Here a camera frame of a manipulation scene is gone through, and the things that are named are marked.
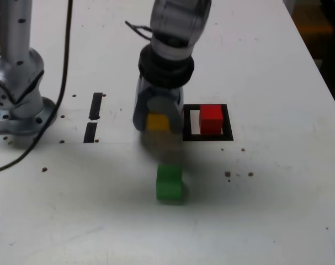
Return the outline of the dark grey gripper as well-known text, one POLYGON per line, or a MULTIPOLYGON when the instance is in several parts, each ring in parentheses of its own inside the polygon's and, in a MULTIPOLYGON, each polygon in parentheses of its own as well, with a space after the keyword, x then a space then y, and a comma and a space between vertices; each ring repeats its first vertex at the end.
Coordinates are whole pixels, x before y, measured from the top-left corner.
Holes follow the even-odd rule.
POLYGON ((167 89, 155 86, 146 79, 139 79, 132 117, 133 124, 136 130, 145 131, 150 110, 166 116, 170 131, 173 134, 181 134, 183 132, 183 104, 183 87, 167 89))

